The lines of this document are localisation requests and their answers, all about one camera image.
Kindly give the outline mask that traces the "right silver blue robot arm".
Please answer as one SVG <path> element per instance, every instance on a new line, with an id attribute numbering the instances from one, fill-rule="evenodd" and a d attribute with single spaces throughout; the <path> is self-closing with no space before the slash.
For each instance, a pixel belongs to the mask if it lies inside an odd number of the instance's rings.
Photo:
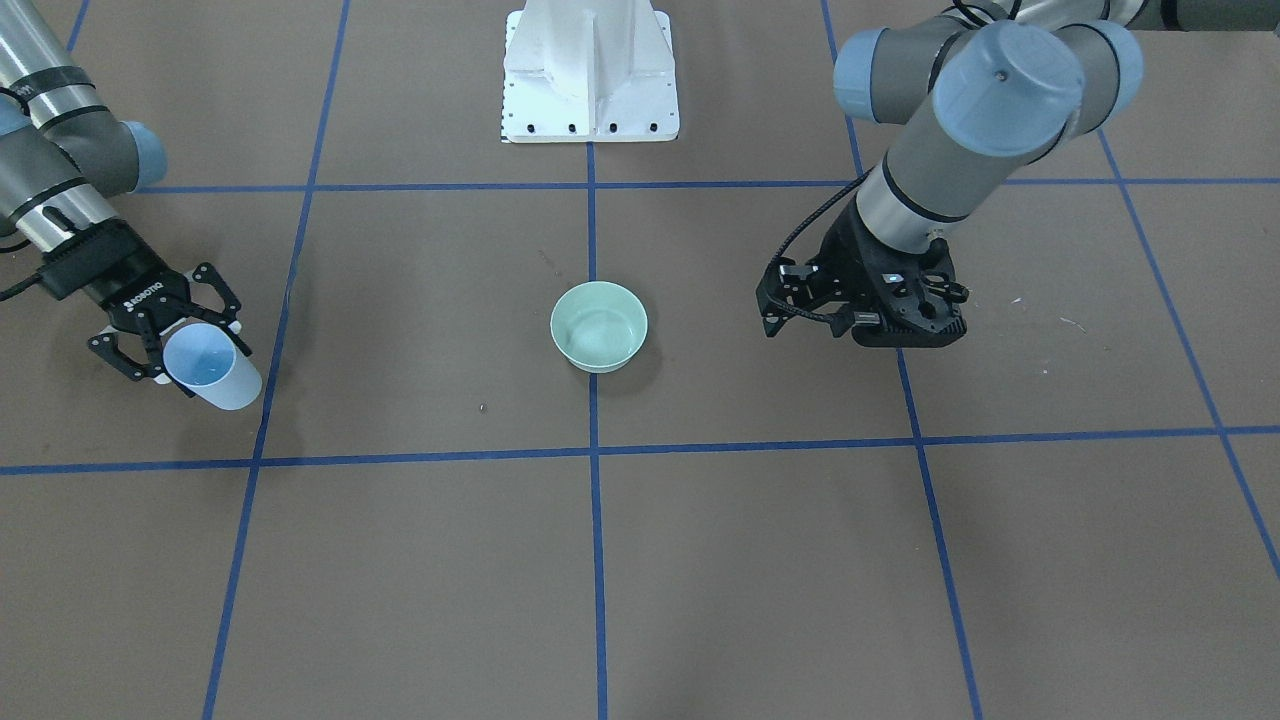
<path id="1" fill-rule="evenodd" d="M 111 205 L 166 174 L 163 142 L 111 113 L 32 3 L 3 3 L 1 22 L 3 234 L 41 256 L 3 297 L 82 293 L 108 319 L 88 348 L 127 379 L 247 407 L 262 377 L 230 286 L 210 263 L 173 269 Z"/>

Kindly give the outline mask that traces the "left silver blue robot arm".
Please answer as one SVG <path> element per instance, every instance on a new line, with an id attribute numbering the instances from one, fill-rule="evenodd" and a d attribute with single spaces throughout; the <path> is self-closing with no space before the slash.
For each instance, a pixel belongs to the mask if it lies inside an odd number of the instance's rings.
<path id="1" fill-rule="evenodd" d="M 1024 23 L 995 5 L 854 35 L 835 61 L 841 110 L 900 133 L 826 232 L 799 305 L 836 305 L 833 336 L 932 348 L 965 334 L 947 237 L 1014 172 L 1125 109 L 1144 76 L 1108 13 Z"/>

